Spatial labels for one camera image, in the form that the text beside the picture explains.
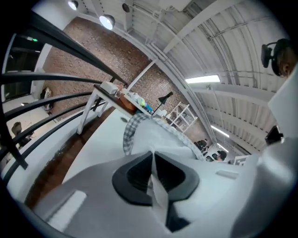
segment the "black metal railing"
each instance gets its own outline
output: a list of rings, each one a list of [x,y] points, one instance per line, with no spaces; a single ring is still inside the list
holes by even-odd
[[[53,24],[39,16],[38,14],[31,12],[31,16],[28,22],[26,22],[26,25],[24,27],[19,27],[19,32],[16,32],[17,34],[30,36],[33,38],[38,39],[38,41],[41,41],[42,43],[48,43],[56,48],[59,48],[67,53],[70,53],[92,65],[95,67],[101,69],[105,73],[112,76],[112,79],[110,82],[114,82],[115,80],[118,80],[119,82],[123,83],[124,86],[127,86],[127,83],[119,76],[117,75],[112,69],[107,67],[103,62],[101,62],[98,58],[96,58],[91,52],[83,48],[81,45],[76,43],[74,40],[72,40],[69,36],[67,36],[62,30],[55,27]],[[5,62],[7,58],[5,59],[5,56],[3,55],[2,62]],[[93,83],[93,84],[100,84],[101,82],[97,80],[92,79],[82,79],[75,76],[69,76],[69,75],[63,75],[63,74],[55,74],[55,73],[3,73],[1,75],[0,83],[1,86],[5,84],[10,83],[16,83],[16,82],[26,82],[26,81],[34,81],[34,80],[68,80],[68,81],[79,81],[79,82],[85,82],[85,83]],[[41,99],[33,103],[29,103],[24,106],[17,107],[13,110],[10,110],[6,113],[3,112],[3,106],[0,104],[0,134],[1,134],[1,150],[0,150],[0,161],[10,152],[12,156],[15,158],[15,162],[13,165],[8,169],[6,172],[3,181],[7,185],[10,178],[16,171],[16,169],[21,166],[23,169],[26,169],[28,167],[28,164],[26,162],[26,157],[38,146],[40,145],[46,138],[48,138],[50,135],[52,135],[55,131],[59,130],[61,127],[66,125],[68,122],[74,120],[75,118],[82,115],[83,112],[80,112],[67,120],[61,122],[57,126],[55,126],[53,129],[45,133],[43,136],[41,136],[38,140],[36,140],[34,143],[32,143],[22,154],[20,154],[18,148],[16,147],[16,144],[21,142],[25,137],[30,135],[32,132],[40,128],[41,126],[45,125],[49,121],[62,116],[68,112],[71,112],[73,110],[76,110],[78,108],[84,107],[87,103],[81,103],[79,105],[75,105],[73,107],[70,107],[60,113],[51,115],[34,125],[30,126],[20,134],[18,134],[16,137],[12,138],[8,127],[7,122],[19,115],[22,115],[23,113],[29,112],[35,108],[54,103],[61,100],[81,97],[81,96],[88,96],[92,92],[85,92],[85,93],[74,93],[74,94],[68,94],[68,95],[60,95],[56,97],[51,97],[47,99]],[[105,102],[99,98],[95,105],[91,108],[91,110],[96,110],[97,106],[104,104]]]

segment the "white ceiling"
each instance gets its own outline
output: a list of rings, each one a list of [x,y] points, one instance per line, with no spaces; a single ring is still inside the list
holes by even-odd
[[[130,6],[130,13],[122,3]],[[215,141],[236,153],[262,151],[276,124],[267,103],[284,79],[263,68],[261,45],[287,37],[257,0],[193,0],[181,12],[162,10],[159,0],[80,0],[80,17],[116,19],[114,32],[141,49],[189,100]],[[220,84],[189,86],[185,79],[218,74]],[[224,139],[210,125],[225,130]]]

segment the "ceiling light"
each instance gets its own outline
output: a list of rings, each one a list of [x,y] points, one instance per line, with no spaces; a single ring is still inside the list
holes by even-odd
[[[99,17],[99,21],[108,30],[112,30],[115,25],[115,18],[111,15],[104,14]]]
[[[76,10],[79,6],[79,3],[75,0],[68,1],[68,5],[70,6],[71,9]]]
[[[219,133],[221,133],[222,135],[225,135],[226,137],[230,137],[227,133],[224,133],[223,131],[219,130],[218,128],[216,128],[215,126],[211,126],[212,129],[218,131]]]
[[[228,151],[227,149],[223,148],[220,144],[217,144],[217,145],[219,146],[219,148],[222,148],[222,149],[224,149],[227,153],[229,153],[229,151]]]
[[[186,79],[185,81],[188,84],[195,84],[195,83],[218,83],[218,82],[220,82],[219,77],[217,75],[209,75],[209,76],[196,77],[196,78]]]

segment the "plaid shirt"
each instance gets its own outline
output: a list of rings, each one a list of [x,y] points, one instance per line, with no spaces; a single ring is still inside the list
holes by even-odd
[[[185,144],[188,148],[190,148],[196,158],[198,160],[205,161],[204,156],[202,155],[201,151],[194,145],[194,143],[184,134],[177,131],[175,128],[171,127],[169,124],[164,123],[163,120],[153,118],[151,116],[145,115],[143,113],[135,114],[127,123],[124,135],[123,135],[123,150],[125,155],[129,155],[131,150],[134,146],[134,134],[139,126],[139,124],[144,120],[153,120],[159,126],[161,126],[166,131],[170,132],[171,134],[175,135],[183,144]]]

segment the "white pillar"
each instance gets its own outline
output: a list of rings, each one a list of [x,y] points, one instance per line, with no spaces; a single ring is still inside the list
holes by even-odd
[[[154,59],[148,66],[134,79],[134,81],[131,82],[131,84],[128,86],[127,90],[130,90],[136,83],[139,81],[139,79],[157,62],[157,59]]]

